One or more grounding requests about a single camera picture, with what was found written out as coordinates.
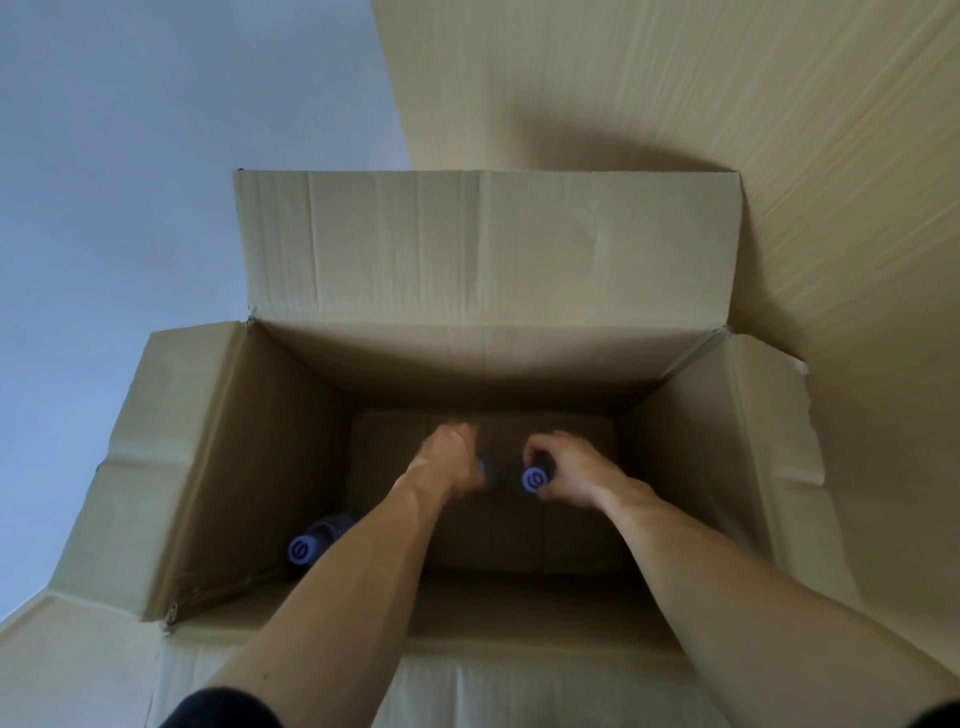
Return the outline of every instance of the sleeve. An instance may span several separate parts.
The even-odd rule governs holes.
[[[283,728],[260,700],[234,688],[204,688],[188,695],[160,728]]]
[[[960,701],[927,711],[910,723],[910,728],[955,728],[960,725]]]

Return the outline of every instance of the water bottle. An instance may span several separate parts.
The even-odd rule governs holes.
[[[358,519],[349,513],[324,516],[307,528],[306,533],[290,542],[287,558],[295,566],[312,567],[357,521]]]
[[[518,487],[527,493],[536,493],[538,488],[553,480],[557,473],[556,463],[545,452],[539,454],[529,468],[523,465],[522,455],[517,455],[500,466],[494,465],[487,455],[480,455],[477,465],[486,475],[489,489]]]
[[[527,493],[536,493],[542,486],[553,480],[557,474],[557,464],[546,452],[534,458],[533,465],[523,471],[520,484]]]

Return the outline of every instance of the wall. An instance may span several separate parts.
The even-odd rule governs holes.
[[[230,172],[409,165],[365,0],[0,12],[0,619],[44,586],[155,329],[247,315]]]
[[[742,173],[732,323],[810,364],[865,600],[957,629],[960,3],[373,5],[415,167]]]

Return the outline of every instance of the person's left hand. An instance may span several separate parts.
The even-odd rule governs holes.
[[[477,428],[465,423],[440,425],[423,441],[407,473],[419,471],[431,483],[448,487],[457,496],[483,488],[484,474],[477,464]]]

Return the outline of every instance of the cardboard box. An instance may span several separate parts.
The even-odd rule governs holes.
[[[235,186],[251,318],[151,337],[52,582],[170,625],[157,722],[283,599],[288,540],[373,507],[451,415],[498,458],[537,430],[583,433],[858,605],[804,365],[725,328],[735,174],[240,171]],[[444,512],[410,645],[384,724],[527,724],[571,715],[577,685],[606,696],[592,722],[643,706],[679,720],[669,695],[720,719],[609,523],[520,493]]]

